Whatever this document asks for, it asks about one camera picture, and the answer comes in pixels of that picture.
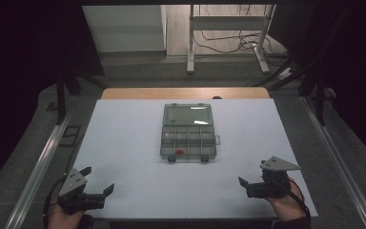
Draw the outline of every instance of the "white table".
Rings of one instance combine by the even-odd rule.
[[[214,161],[168,163],[160,157],[164,105],[210,103]],[[248,198],[238,177],[261,182],[260,161],[278,156],[297,164],[272,99],[98,100],[74,168],[91,166],[86,193],[115,184],[97,219],[274,219],[264,199]],[[288,172],[316,209],[300,171]]]

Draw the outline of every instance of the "black cable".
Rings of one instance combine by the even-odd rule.
[[[63,183],[66,178],[67,178],[67,175],[63,175],[61,178],[59,178],[55,181],[55,183],[52,185],[52,187],[49,191],[49,194],[46,197],[46,201],[44,202],[43,223],[44,223],[44,228],[46,228],[46,229],[49,227],[49,210],[50,210],[50,206],[51,206],[52,193],[54,192],[56,186],[58,186],[58,184],[60,184],[60,183]]]
[[[67,173],[70,170],[70,164],[71,164],[71,159],[73,154],[75,153],[76,149],[78,148],[78,146],[80,145],[80,143],[82,142],[83,138],[85,135],[82,135],[81,137],[79,137],[79,139],[76,141],[75,146],[73,147],[73,150],[70,154],[70,157],[68,158],[68,162],[67,162],[67,167],[65,168],[65,173]]]
[[[214,48],[212,48],[212,47],[210,47],[210,46],[203,46],[203,45],[200,45],[200,44],[198,44],[198,43],[197,43],[197,41],[195,40],[195,36],[194,36],[194,34],[193,34],[193,40],[194,40],[195,44],[197,44],[197,46],[199,46],[199,47],[207,48],[207,49],[210,49],[210,50],[213,50],[213,51],[216,51],[216,52],[220,52],[220,53],[225,53],[225,54],[227,54],[227,53],[232,53],[232,52],[236,52],[236,51],[240,50],[240,48],[237,48],[236,50],[233,50],[233,51],[223,52],[223,51],[220,51],[220,50],[216,50],[216,49],[214,49]]]
[[[295,202],[297,202],[299,204],[299,206],[302,208],[302,210],[304,211],[307,220],[311,223],[311,213],[309,211],[308,206],[305,205],[305,203],[304,203],[304,195],[302,195],[301,189],[299,189],[299,187],[298,187],[297,184],[296,184],[296,187],[299,189],[299,192],[301,193],[302,200],[299,197],[297,197],[291,190],[288,190],[288,189],[284,188],[280,183],[278,183],[277,181],[273,180],[272,178],[266,177],[266,179],[268,179],[271,183],[273,183],[277,187],[281,188],[291,198],[293,198],[295,200]]]

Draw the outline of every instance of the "plastic storage box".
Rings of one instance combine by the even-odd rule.
[[[210,104],[166,104],[160,155],[169,162],[215,159],[213,113]]]

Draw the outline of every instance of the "metal rail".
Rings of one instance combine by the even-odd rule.
[[[319,120],[315,117],[314,105],[312,102],[304,96],[301,96],[301,101],[304,107],[307,110],[307,113],[312,120],[314,127],[316,129],[317,134],[319,135],[320,140],[322,141],[329,158],[335,165],[337,173],[340,176],[341,181],[344,184],[347,192],[352,199],[353,204],[355,205],[362,221],[366,227],[366,198],[364,194],[361,192],[360,188],[356,184],[356,181],[353,179],[352,174],[347,168],[346,163],[344,162],[339,150],[337,149],[334,141],[329,135],[328,131],[324,126],[320,125]]]
[[[5,225],[5,228],[20,228],[25,220],[25,217],[31,207],[31,203],[34,200],[34,197],[40,187],[41,181],[43,180],[44,174],[47,172],[49,168],[51,159],[55,153],[55,150],[59,144],[62,134],[68,125],[68,122],[71,119],[71,115],[73,112],[74,104],[76,98],[71,98],[70,109],[67,112],[64,120],[54,127],[52,133],[50,135],[49,140],[47,141],[46,146],[41,153],[41,156],[38,158],[37,163],[33,171],[31,172],[30,178],[23,189],[20,198],[17,200],[16,205],[13,208],[13,211],[10,214],[10,217]]]

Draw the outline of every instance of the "wire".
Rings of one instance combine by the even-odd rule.
[[[234,15],[236,15],[238,12],[239,12],[239,15],[240,15],[240,12],[242,10],[246,10],[246,15],[249,14],[250,12],[250,8],[252,7],[252,5],[248,5],[248,8],[247,9],[242,9],[242,6],[241,5],[238,5],[237,7],[237,10],[236,10],[236,13]],[[198,12],[199,12],[199,15],[201,15],[201,5],[198,5]],[[208,10],[208,5],[206,5],[206,12],[208,13],[208,15],[210,15],[210,12]],[[251,37],[251,36],[256,36],[258,37],[260,35],[260,32],[257,32],[257,33],[250,33],[250,34],[242,34],[242,31],[239,31],[239,35],[236,35],[238,31],[235,31],[234,32],[234,35],[232,36],[225,36],[225,37],[216,37],[216,38],[207,38],[205,35],[204,35],[204,31],[201,31],[201,35],[203,36],[203,38],[206,40],[206,41],[211,41],[211,40],[224,40],[224,39],[239,39],[239,43],[238,43],[238,47],[237,49],[233,50],[233,51],[221,51],[221,50],[218,50],[216,48],[213,48],[213,47],[210,47],[210,46],[205,46],[205,45],[200,45],[196,40],[195,40],[195,37],[193,36],[193,39],[194,39],[194,42],[196,45],[198,45],[199,47],[202,47],[202,48],[206,48],[206,49],[210,49],[210,50],[213,50],[215,52],[220,52],[220,53],[233,53],[233,52],[237,52],[237,51],[246,51],[246,50],[250,50],[254,47],[254,45],[256,44],[255,40],[257,39],[253,39],[253,40],[246,40],[248,37]]]
[[[61,178],[57,179],[55,181],[55,183],[52,185],[49,194],[46,196],[46,201],[44,202],[44,208],[43,208],[43,223],[44,223],[44,228],[48,228],[49,227],[49,209],[51,206],[51,197],[52,194],[56,188],[56,186],[58,186],[58,184],[63,183],[65,181],[65,179],[67,178],[67,175],[63,175]]]
[[[293,198],[295,200],[295,202],[297,202],[299,204],[299,206],[302,208],[302,210],[304,211],[307,220],[311,223],[311,213],[309,211],[308,206],[305,205],[305,203],[304,203],[304,195],[302,195],[301,189],[299,189],[299,187],[298,187],[297,184],[296,184],[296,187],[299,189],[299,192],[301,193],[302,200],[299,197],[297,197],[296,194],[294,194],[291,190],[288,190],[288,189],[284,188],[280,183],[278,183],[277,181],[273,180],[272,178],[266,177],[266,179],[268,179],[271,183],[273,183],[277,187],[281,188],[291,198]]]
[[[198,43],[197,43],[197,41],[195,40],[195,36],[194,36],[194,34],[193,34],[193,40],[194,40],[195,44],[197,44],[197,46],[199,46],[199,47],[207,48],[207,49],[210,49],[210,50],[213,50],[213,51],[216,51],[216,52],[220,52],[220,53],[225,53],[225,54],[227,54],[227,53],[232,53],[232,52],[236,52],[236,51],[240,50],[240,47],[239,47],[239,48],[237,48],[236,50],[224,52],[224,51],[216,50],[216,49],[214,49],[214,48],[212,48],[212,47],[210,47],[210,46],[200,45],[200,44],[198,44]]]

